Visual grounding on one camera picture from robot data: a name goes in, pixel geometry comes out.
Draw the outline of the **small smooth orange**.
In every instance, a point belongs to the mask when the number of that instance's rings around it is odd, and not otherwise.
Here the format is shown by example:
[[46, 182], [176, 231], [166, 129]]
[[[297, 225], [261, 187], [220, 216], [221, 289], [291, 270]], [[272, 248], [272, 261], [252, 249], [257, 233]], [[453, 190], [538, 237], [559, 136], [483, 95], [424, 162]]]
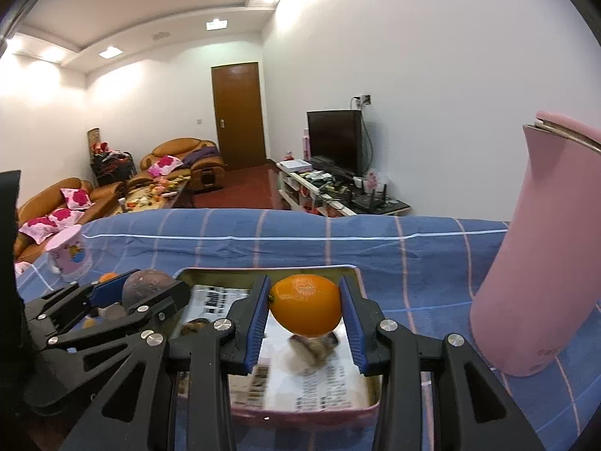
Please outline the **small smooth orange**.
[[275, 283], [268, 295], [274, 319], [290, 333], [317, 338], [332, 332], [342, 318], [338, 286], [314, 274], [296, 274]]

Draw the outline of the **purple sugarcane piece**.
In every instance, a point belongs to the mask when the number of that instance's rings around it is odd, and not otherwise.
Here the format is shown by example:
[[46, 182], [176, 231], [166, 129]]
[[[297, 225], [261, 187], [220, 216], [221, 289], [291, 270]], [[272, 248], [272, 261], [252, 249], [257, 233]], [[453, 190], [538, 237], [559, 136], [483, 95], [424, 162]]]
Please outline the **purple sugarcane piece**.
[[288, 344], [307, 365], [321, 366], [337, 348], [339, 339], [334, 332], [316, 338], [294, 334], [289, 337]]

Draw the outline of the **dark brown walnut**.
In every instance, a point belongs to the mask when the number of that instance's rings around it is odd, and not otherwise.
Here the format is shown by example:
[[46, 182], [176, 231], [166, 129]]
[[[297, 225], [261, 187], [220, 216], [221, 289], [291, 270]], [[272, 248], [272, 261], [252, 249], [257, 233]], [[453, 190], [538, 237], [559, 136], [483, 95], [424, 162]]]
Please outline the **dark brown walnut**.
[[187, 336], [199, 333], [200, 330], [204, 329], [209, 322], [206, 319], [194, 319], [186, 322], [181, 326], [180, 335]]

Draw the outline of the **round purple beet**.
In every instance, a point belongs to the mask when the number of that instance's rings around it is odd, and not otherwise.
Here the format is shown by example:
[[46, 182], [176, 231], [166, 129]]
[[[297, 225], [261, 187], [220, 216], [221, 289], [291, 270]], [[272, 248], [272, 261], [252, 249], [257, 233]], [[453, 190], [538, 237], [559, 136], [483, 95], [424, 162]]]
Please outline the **round purple beet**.
[[155, 292], [171, 286], [174, 282], [175, 280], [171, 276], [159, 270], [136, 271], [123, 284], [121, 305], [128, 310]]

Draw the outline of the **black data acquisition screen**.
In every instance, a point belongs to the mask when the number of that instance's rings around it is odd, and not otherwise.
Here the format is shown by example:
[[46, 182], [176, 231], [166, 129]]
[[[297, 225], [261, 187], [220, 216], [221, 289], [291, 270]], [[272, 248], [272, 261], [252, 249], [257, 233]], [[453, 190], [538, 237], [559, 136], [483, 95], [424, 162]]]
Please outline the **black data acquisition screen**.
[[1, 449], [27, 450], [29, 436], [17, 416], [23, 373], [23, 301], [13, 273], [20, 171], [1, 173]]

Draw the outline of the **small orange behind beet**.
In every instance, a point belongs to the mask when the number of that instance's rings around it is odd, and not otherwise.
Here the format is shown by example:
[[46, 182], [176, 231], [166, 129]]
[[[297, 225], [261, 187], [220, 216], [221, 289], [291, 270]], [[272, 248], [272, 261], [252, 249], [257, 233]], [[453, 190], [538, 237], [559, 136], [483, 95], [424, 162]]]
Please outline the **small orange behind beet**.
[[103, 274], [103, 275], [101, 275], [99, 277], [98, 282], [99, 283], [106, 283], [106, 282], [108, 282], [110, 280], [113, 280], [113, 279], [117, 278], [118, 276], [119, 276], [119, 274], [115, 273], [115, 272], [105, 273], [105, 274]]

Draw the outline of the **pink cartoon mug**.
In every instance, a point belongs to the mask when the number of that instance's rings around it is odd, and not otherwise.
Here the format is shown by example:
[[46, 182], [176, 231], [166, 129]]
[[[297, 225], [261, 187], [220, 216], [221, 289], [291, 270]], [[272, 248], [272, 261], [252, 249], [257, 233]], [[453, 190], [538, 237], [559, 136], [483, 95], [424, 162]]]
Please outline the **pink cartoon mug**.
[[55, 234], [45, 247], [51, 270], [67, 282], [83, 278], [93, 266], [82, 229], [79, 224], [67, 227]]

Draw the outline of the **long brown leather sofa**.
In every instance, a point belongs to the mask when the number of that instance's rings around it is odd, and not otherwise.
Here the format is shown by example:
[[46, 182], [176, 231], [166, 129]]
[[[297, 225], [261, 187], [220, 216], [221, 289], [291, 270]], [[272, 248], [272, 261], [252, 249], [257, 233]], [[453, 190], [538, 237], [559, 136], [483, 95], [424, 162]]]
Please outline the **long brown leather sofa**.
[[[76, 219], [76, 224], [83, 225], [106, 217], [117, 206], [117, 200], [124, 194], [125, 184], [117, 181], [96, 188], [89, 181], [80, 178], [62, 179], [30, 198], [18, 209], [18, 227], [37, 218], [50, 217], [55, 213], [64, 216], [69, 205], [67, 205], [63, 189], [84, 192], [90, 199], [90, 207], [82, 210], [83, 215]], [[18, 233], [13, 249], [14, 261], [33, 263], [43, 254], [44, 247], [50, 238], [51, 236], [37, 243], [30, 235]]]

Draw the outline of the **cluttered coffee table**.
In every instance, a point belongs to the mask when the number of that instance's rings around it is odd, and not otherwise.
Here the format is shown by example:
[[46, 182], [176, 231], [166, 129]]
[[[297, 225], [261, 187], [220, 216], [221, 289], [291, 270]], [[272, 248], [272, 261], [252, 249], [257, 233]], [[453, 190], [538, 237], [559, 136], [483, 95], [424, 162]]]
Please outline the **cluttered coffee table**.
[[190, 201], [189, 180], [189, 175], [179, 175], [171, 179], [155, 178], [151, 182], [131, 189], [123, 198], [119, 198], [117, 205], [108, 216], [190, 208], [193, 204]]

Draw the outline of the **pink thermos bottle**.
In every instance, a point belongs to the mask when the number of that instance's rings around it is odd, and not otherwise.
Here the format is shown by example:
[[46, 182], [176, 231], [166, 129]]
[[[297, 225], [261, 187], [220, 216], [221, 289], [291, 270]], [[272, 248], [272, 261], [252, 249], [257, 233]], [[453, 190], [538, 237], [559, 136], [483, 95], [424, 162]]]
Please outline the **pink thermos bottle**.
[[600, 299], [600, 132], [540, 111], [509, 227], [470, 311], [479, 351], [509, 376], [541, 372]]

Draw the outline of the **blue plaid tablecloth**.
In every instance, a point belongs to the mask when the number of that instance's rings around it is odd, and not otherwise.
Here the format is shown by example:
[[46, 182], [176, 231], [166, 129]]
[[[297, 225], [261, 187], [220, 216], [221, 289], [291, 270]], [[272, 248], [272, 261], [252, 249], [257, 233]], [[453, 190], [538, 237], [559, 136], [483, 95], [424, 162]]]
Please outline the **blue plaid tablecloth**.
[[[467, 330], [470, 294], [484, 280], [507, 225], [443, 217], [356, 216], [328, 220], [285, 211], [155, 210], [83, 226], [91, 248], [91, 281], [105, 272], [188, 267], [282, 268], [354, 266], [367, 296], [387, 316], [419, 334]], [[594, 309], [538, 375], [495, 375], [539, 434], [546, 450], [568, 450], [600, 404], [600, 312]], [[373, 430], [309, 432], [236, 425], [239, 450], [369, 450]]]

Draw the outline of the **pink tin box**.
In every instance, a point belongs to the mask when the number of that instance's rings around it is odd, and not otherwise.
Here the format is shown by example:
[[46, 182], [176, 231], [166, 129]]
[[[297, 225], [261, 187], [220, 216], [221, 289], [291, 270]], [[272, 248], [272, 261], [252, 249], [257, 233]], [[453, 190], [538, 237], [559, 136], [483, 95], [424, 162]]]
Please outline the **pink tin box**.
[[[182, 323], [209, 322], [226, 316], [232, 303], [249, 292], [256, 279], [278, 282], [312, 274], [333, 282], [348, 277], [364, 291], [362, 275], [352, 265], [208, 269], [185, 268], [175, 278], [193, 288]], [[344, 324], [334, 330], [338, 345], [320, 365], [310, 365], [289, 342], [291, 333], [272, 316], [267, 321], [258, 364], [249, 376], [231, 376], [231, 413], [245, 425], [273, 428], [366, 428], [376, 421], [380, 379], [359, 373], [350, 355]]]

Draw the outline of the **black cluttered shelf rack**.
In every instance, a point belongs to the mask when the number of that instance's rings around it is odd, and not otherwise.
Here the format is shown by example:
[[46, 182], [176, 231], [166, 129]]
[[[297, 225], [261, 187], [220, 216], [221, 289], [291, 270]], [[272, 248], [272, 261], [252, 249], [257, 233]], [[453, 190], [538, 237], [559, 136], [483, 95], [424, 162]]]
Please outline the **black cluttered shelf rack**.
[[90, 165], [99, 186], [128, 181], [136, 175], [133, 156], [129, 152], [111, 149], [107, 142], [101, 140], [99, 128], [90, 129], [87, 137]]

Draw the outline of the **white TV stand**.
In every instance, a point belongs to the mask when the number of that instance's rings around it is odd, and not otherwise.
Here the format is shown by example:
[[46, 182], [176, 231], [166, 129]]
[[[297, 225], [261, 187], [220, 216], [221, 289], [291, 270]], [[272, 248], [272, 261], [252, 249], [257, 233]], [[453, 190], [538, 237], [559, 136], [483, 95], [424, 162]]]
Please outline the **white TV stand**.
[[287, 161], [276, 164], [278, 192], [292, 211], [320, 215], [327, 218], [355, 215], [401, 216], [412, 207], [392, 198], [387, 187], [367, 191], [365, 184], [334, 176], [323, 171], [294, 171]]

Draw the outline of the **brown wooden door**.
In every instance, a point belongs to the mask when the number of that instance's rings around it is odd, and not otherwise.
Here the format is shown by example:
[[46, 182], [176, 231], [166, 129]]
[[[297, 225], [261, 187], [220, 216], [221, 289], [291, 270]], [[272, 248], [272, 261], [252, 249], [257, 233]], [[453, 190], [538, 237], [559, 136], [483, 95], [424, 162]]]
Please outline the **brown wooden door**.
[[219, 149], [228, 170], [267, 162], [259, 63], [211, 69]]

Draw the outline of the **black television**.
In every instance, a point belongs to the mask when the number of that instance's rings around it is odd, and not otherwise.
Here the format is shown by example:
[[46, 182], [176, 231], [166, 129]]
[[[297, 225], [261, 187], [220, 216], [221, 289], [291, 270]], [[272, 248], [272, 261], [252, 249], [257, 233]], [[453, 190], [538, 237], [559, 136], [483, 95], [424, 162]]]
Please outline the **black television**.
[[311, 163], [315, 168], [346, 176], [364, 172], [361, 111], [309, 111], [307, 121]]

